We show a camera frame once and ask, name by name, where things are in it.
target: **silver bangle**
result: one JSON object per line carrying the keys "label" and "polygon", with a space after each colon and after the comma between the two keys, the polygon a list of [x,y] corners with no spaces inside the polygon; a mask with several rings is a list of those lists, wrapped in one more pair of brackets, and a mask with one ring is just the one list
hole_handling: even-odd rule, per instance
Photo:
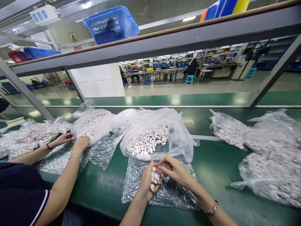
{"label": "silver bangle", "polygon": [[216,201],[216,200],[214,200],[214,201],[215,201],[215,206],[213,207],[212,210],[207,211],[208,216],[212,216],[215,213],[215,211],[217,210],[217,208],[219,207],[218,201]]}
{"label": "silver bangle", "polygon": [[81,155],[73,156],[73,157],[70,157],[69,159],[71,159],[71,158],[76,158],[76,157],[81,157]]}

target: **metal frame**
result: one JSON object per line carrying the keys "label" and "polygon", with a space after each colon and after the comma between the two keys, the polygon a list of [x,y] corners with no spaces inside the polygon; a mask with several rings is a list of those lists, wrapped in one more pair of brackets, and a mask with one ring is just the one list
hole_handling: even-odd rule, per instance
{"label": "metal frame", "polygon": [[52,70],[57,71],[61,67],[70,70],[131,59],[176,54],[195,49],[297,35],[301,33],[300,11],[301,5],[297,5],[191,30],[14,66],[12,70],[18,75],[33,75]]}
{"label": "metal frame", "polygon": [[74,88],[75,88],[79,98],[82,100],[82,102],[84,102],[86,99],[84,98],[84,95],[82,94],[81,89],[79,88],[78,84],[76,83],[76,81],[74,79],[74,76],[72,75],[71,71],[70,70],[64,70],[64,71],[66,72],[68,78],[70,79],[70,81],[74,85]]}
{"label": "metal frame", "polygon": [[51,30],[44,31],[44,34],[46,35],[46,37],[49,38],[49,40],[51,41],[51,44],[53,45],[54,49],[59,51],[60,50],[59,46],[58,46],[56,40],[54,39]]}
{"label": "metal frame", "polygon": [[[31,33],[40,33],[45,30],[55,28],[57,26],[61,26],[62,24],[66,24],[69,22],[74,22],[80,18],[85,18],[87,15],[94,15],[95,13],[101,12],[107,8],[111,8],[113,6],[119,5],[120,0],[110,1],[108,0],[89,0],[91,2],[91,6],[97,7],[89,7],[84,9],[81,7],[81,1],[75,0],[60,0],[60,1],[50,1],[48,4],[54,6],[58,12],[61,12],[63,17],[60,21],[54,22],[49,25],[39,26],[37,25],[33,19],[31,18],[29,11],[31,9],[25,9],[23,13],[18,13],[15,16],[11,16],[8,19],[4,20],[4,23],[0,21],[0,30],[5,32],[12,32],[14,30],[22,30],[20,34],[24,36],[29,36]],[[122,3],[130,2],[130,0],[123,0]]]}
{"label": "metal frame", "polygon": [[161,72],[156,72],[156,77],[155,80],[160,80],[161,81]]}
{"label": "metal frame", "polygon": [[148,29],[148,28],[160,26],[160,25],[163,25],[163,24],[168,24],[168,23],[180,21],[180,20],[183,20],[185,18],[189,18],[189,17],[193,17],[193,16],[200,16],[207,9],[208,8],[204,8],[204,9],[197,10],[197,11],[194,11],[194,12],[185,13],[185,14],[182,14],[182,15],[179,15],[179,16],[170,17],[170,18],[166,18],[166,19],[163,19],[163,20],[155,21],[155,22],[152,22],[152,23],[149,23],[149,24],[140,25],[138,28],[140,30],[143,30],[143,29]]}
{"label": "metal frame", "polygon": [[95,42],[94,38],[86,39],[86,40],[79,41],[76,43],[66,44],[66,45],[60,46],[60,49],[66,49],[66,48],[79,46],[79,45],[83,45],[83,44],[87,44],[87,43],[91,43],[91,42]]}
{"label": "metal frame", "polygon": [[14,102],[12,102],[4,93],[2,93],[2,91],[0,90],[0,96],[5,99],[8,103],[10,103],[11,106],[15,107],[16,104]]}
{"label": "metal frame", "polygon": [[6,33],[6,32],[3,32],[3,31],[0,31],[0,36],[4,36],[6,38],[15,39],[15,40],[23,40],[23,41],[28,41],[28,42],[38,42],[38,43],[52,45],[52,42],[50,42],[50,41],[44,41],[44,40],[40,40],[40,39],[33,39],[33,38],[29,38],[29,37],[24,37],[24,36],[20,36],[20,35]]}
{"label": "metal frame", "polygon": [[[18,105],[16,107],[34,107]],[[78,108],[79,105],[49,105],[44,107]],[[244,105],[97,105],[96,108],[245,108]],[[301,108],[301,105],[257,105],[255,108]]]}
{"label": "metal frame", "polygon": [[25,84],[18,78],[18,76],[9,68],[9,66],[0,58],[0,73],[6,75],[6,78],[19,90],[23,96],[45,117],[47,120],[54,120],[54,117],[42,105],[42,103],[31,93]]}
{"label": "metal frame", "polygon": [[279,59],[278,63],[274,66],[273,70],[266,79],[260,84],[252,98],[247,103],[246,107],[255,107],[262,97],[269,91],[274,83],[285,72],[288,66],[295,60],[295,58],[301,53],[301,35],[294,40],[289,46],[286,52]]}
{"label": "metal frame", "polygon": [[27,10],[33,5],[39,4],[42,0],[17,0],[6,7],[0,9],[0,21],[13,17],[14,15],[21,13],[23,10]]}

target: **bracelet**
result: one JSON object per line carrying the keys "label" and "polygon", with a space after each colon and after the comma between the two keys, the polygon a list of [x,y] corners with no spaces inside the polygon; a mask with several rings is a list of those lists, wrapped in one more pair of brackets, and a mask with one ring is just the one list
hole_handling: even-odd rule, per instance
{"label": "bracelet", "polygon": [[52,148],[50,148],[50,147],[48,146],[48,144],[47,144],[47,148],[48,148],[49,150],[52,150]]}
{"label": "bracelet", "polygon": [[217,208],[219,207],[218,201],[216,201],[216,200],[214,200],[214,201],[215,201],[215,206],[213,207],[212,210],[207,211],[208,216],[212,216],[215,213],[215,211],[217,210]]}
{"label": "bracelet", "polygon": [[69,159],[71,159],[71,158],[76,158],[76,157],[81,157],[81,155],[73,156],[73,157],[70,157]]}

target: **red sign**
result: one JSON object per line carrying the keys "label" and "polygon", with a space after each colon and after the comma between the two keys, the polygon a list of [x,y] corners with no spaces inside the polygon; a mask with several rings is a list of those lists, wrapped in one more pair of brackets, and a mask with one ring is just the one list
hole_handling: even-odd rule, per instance
{"label": "red sign", "polygon": [[75,46],[74,49],[79,50],[79,49],[82,49],[82,47],[81,46]]}

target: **ceiling light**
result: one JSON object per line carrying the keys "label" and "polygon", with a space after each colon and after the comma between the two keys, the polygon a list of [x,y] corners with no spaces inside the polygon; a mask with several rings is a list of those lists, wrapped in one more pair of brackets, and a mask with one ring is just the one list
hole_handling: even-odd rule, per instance
{"label": "ceiling light", "polygon": [[85,2],[84,4],[82,4],[82,7],[83,8],[89,8],[90,6],[91,6],[91,2],[90,1],[88,1],[88,2]]}
{"label": "ceiling light", "polygon": [[33,118],[36,118],[36,117],[42,115],[38,110],[31,111],[31,112],[29,112],[28,114],[29,114],[29,116],[31,116],[31,117],[33,117]]}
{"label": "ceiling light", "polygon": [[193,20],[193,19],[195,19],[196,17],[197,17],[197,16],[185,18],[185,19],[183,20],[183,22],[189,21],[189,20]]}

